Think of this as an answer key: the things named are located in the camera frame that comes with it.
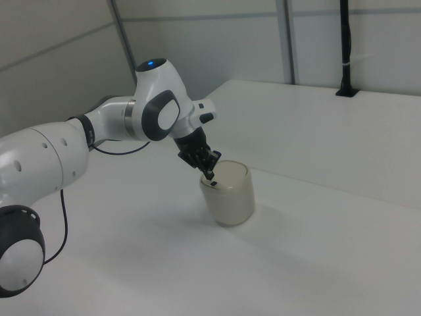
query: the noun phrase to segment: wall seam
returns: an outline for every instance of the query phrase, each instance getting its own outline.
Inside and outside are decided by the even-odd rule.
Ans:
[[[220,20],[225,18],[267,18],[278,16],[276,12],[268,13],[240,13],[240,14],[213,14],[192,16],[158,16],[151,18],[122,18],[123,22],[164,22],[164,21],[192,21],[192,20]]]
[[[20,64],[25,63],[27,61],[30,61],[31,59],[34,59],[36,57],[42,56],[42,55],[44,55],[46,53],[49,53],[50,51],[54,51],[55,49],[58,49],[58,48],[60,48],[62,46],[65,46],[67,44],[70,44],[70,43],[72,43],[74,41],[80,40],[80,39],[82,39],[82,38],[84,38],[86,36],[92,35],[92,34],[98,32],[98,31],[104,30],[105,28],[108,28],[109,26],[112,26],[112,25],[114,25],[113,22],[104,24],[104,25],[99,26],[97,28],[94,28],[94,29],[92,29],[92,30],[90,30],[88,32],[85,32],[85,33],[82,33],[80,35],[74,36],[73,38],[69,38],[69,39],[67,39],[65,41],[62,41],[62,42],[57,43],[55,45],[52,45],[52,46],[50,46],[50,47],[48,47],[46,49],[42,49],[41,51],[38,51],[36,53],[33,53],[33,54],[28,55],[26,57],[23,57],[23,58],[21,58],[21,59],[19,59],[17,61],[13,61],[13,62],[5,65],[5,66],[0,66],[0,72],[3,72],[5,70],[7,70],[7,69],[10,69],[10,68],[14,67],[14,66],[17,66],[17,65],[20,65]]]
[[[120,16],[120,12],[118,11],[118,6],[115,0],[107,0],[107,3],[110,8],[112,20],[114,21],[114,25],[116,27],[116,31],[118,34],[118,38],[120,38],[120,43],[123,48],[124,55],[126,56],[126,60],[130,69],[130,73],[132,74],[133,81],[135,85],[137,84],[137,77],[136,77],[136,60],[133,55],[133,51],[130,47],[129,40],[127,37],[127,33],[124,29],[124,25]]]

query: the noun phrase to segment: plastic container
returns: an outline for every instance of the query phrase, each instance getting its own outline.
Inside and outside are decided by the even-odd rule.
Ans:
[[[221,226],[244,223],[255,211],[255,195],[249,168],[237,161],[220,161],[214,178],[200,179],[200,187],[215,221]]]

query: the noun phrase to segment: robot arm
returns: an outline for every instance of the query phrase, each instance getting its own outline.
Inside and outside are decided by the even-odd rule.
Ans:
[[[101,140],[159,141],[170,136],[179,157],[211,179],[220,153],[201,126],[215,117],[211,100],[192,101],[176,69],[152,59],[136,69],[132,97],[112,97],[67,122],[42,124],[0,139],[0,298],[25,291],[40,274],[45,244],[35,201],[86,171],[89,146]]]

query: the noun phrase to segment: table surface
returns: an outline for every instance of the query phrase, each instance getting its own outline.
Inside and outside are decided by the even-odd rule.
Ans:
[[[419,210],[252,169],[255,213],[222,228],[200,172],[176,154],[92,151],[64,189],[64,251],[0,315],[419,315]],[[62,241],[59,194],[33,208],[49,257]]]

